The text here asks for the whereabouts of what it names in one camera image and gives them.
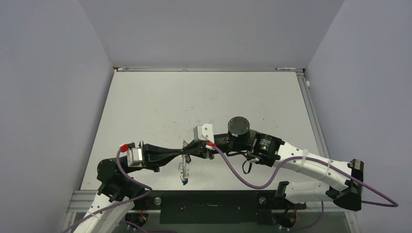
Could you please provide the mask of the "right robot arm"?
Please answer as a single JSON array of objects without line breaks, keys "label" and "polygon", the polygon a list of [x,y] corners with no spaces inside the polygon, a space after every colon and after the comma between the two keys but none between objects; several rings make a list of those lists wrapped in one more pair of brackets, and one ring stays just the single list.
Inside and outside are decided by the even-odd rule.
[{"label": "right robot arm", "polygon": [[275,203],[286,208],[290,204],[306,201],[331,201],[350,211],[361,210],[361,194],[364,163],[330,160],[299,149],[272,135],[252,130],[249,121],[233,117],[227,125],[227,133],[213,134],[212,124],[198,125],[194,139],[183,147],[183,152],[198,157],[244,151],[248,162],[269,167],[279,167],[313,178],[312,182],[280,182],[275,193]]}]

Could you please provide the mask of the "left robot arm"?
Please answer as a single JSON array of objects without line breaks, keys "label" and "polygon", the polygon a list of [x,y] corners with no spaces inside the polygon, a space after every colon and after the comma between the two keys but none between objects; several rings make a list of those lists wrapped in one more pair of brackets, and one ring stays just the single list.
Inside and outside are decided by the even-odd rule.
[{"label": "left robot arm", "polygon": [[97,166],[100,187],[85,216],[67,227],[67,233],[110,233],[128,211],[143,206],[153,188],[137,181],[130,173],[140,170],[159,172],[182,149],[167,149],[150,144],[123,144],[115,158],[104,159]]}]

